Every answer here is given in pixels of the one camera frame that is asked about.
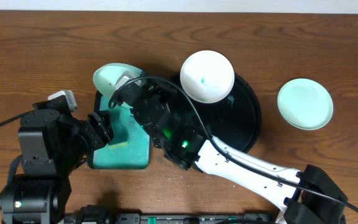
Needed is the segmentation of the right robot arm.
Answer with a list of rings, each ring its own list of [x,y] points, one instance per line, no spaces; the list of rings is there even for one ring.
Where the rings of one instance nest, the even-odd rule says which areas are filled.
[[[206,129],[186,85],[137,77],[119,79],[115,89],[109,104],[128,104],[137,123],[177,166],[195,166],[259,194],[280,209],[277,223],[341,221],[347,197],[325,171],[276,166],[221,141]]]

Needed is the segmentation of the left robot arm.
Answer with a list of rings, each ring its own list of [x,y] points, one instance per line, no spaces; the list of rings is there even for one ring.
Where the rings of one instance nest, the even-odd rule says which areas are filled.
[[[0,193],[3,223],[58,223],[71,194],[69,175],[85,155],[114,133],[107,111],[74,118],[70,111],[35,110],[21,119],[22,154],[14,159]]]

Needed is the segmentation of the pale green plate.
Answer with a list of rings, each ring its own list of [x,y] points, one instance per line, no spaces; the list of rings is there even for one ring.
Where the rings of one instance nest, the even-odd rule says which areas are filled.
[[[113,93],[116,91],[115,83],[116,80],[121,76],[125,71],[132,71],[135,73],[143,73],[143,70],[137,68],[133,65],[125,63],[109,63],[103,65],[93,75],[93,83],[96,89],[103,96],[103,103],[101,103],[101,109],[109,109],[108,102],[113,96]]]
[[[307,131],[324,127],[334,113],[327,89],[307,78],[296,78],[284,84],[277,95],[277,106],[286,122]]]

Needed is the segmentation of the white plate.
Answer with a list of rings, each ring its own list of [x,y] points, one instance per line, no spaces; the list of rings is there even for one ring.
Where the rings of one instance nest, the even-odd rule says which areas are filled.
[[[212,50],[193,53],[180,70],[180,83],[185,93],[200,103],[216,103],[224,99],[232,90],[234,80],[231,62]]]

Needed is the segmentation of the green and yellow sponge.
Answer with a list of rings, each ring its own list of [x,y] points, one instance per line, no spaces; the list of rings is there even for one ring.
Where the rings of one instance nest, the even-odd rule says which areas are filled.
[[[109,148],[127,147],[129,140],[127,129],[123,125],[117,124],[113,126],[113,131],[114,137],[108,144]]]

